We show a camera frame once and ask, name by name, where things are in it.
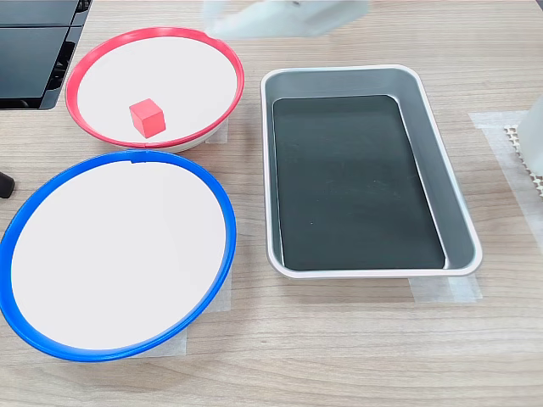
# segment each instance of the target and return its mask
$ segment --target white robot part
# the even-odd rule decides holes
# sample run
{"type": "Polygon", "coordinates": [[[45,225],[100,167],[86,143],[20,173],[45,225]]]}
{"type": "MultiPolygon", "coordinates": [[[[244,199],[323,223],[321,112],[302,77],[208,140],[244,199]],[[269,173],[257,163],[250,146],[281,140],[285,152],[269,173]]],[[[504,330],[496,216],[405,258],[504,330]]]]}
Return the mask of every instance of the white robot part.
{"type": "Polygon", "coordinates": [[[227,0],[205,0],[206,33],[224,40],[320,36],[367,13],[369,0],[265,0],[220,19],[227,0]]]}

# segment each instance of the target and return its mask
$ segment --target wooden table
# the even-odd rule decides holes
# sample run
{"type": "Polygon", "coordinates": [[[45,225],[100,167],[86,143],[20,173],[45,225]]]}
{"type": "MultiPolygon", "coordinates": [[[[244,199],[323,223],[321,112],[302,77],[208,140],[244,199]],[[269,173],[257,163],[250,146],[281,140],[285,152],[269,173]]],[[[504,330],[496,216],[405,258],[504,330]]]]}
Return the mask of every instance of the wooden table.
{"type": "MultiPolygon", "coordinates": [[[[198,4],[92,6],[74,63],[151,25],[201,28],[198,4]]],[[[543,94],[543,13],[533,1],[376,1],[330,36],[232,42],[247,85],[227,145],[184,156],[226,188],[238,217],[232,310],[188,328],[187,356],[82,365],[39,353],[0,322],[0,405],[543,405],[543,257],[472,112],[543,94]],[[284,67],[405,64],[426,86],[484,247],[476,304],[416,304],[407,280],[292,282],[265,254],[259,83],[284,67]]],[[[0,112],[0,170],[17,190],[0,229],[45,181],[112,148],[50,111],[0,112]]]]}

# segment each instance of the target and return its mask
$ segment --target metal tray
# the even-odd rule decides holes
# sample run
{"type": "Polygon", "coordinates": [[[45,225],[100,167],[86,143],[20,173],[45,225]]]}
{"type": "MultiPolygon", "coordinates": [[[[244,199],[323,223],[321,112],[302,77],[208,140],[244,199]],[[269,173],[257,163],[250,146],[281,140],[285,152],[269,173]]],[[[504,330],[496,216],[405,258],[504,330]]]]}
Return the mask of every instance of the metal tray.
{"type": "Polygon", "coordinates": [[[276,270],[300,279],[477,270],[482,248],[415,72],[274,70],[261,97],[276,270]]]}

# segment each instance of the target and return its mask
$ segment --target red block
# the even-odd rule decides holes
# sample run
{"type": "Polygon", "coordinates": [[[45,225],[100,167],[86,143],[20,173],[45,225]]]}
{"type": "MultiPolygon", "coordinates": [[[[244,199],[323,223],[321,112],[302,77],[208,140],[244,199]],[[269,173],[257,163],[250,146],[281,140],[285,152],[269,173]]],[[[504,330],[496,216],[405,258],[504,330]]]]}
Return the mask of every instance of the red block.
{"type": "Polygon", "coordinates": [[[150,138],[166,130],[164,112],[151,99],[133,104],[130,107],[134,127],[145,138],[150,138]]]}

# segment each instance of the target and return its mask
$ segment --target black object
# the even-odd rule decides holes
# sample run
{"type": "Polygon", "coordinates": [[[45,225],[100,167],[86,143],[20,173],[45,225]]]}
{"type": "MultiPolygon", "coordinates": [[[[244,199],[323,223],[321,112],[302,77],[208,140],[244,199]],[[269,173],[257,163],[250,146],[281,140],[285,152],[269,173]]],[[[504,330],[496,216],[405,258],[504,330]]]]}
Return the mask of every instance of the black object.
{"type": "Polygon", "coordinates": [[[50,109],[90,0],[0,0],[0,109],[50,109]]]}
{"type": "Polygon", "coordinates": [[[6,176],[0,172],[0,198],[11,197],[11,192],[14,191],[15,181],[11,176],[6,176]]]}
{"type": "Polygon", "coordinates": [[[273,120],[286,267],[444,267],[393,98],[280,99],[273,120]]]}

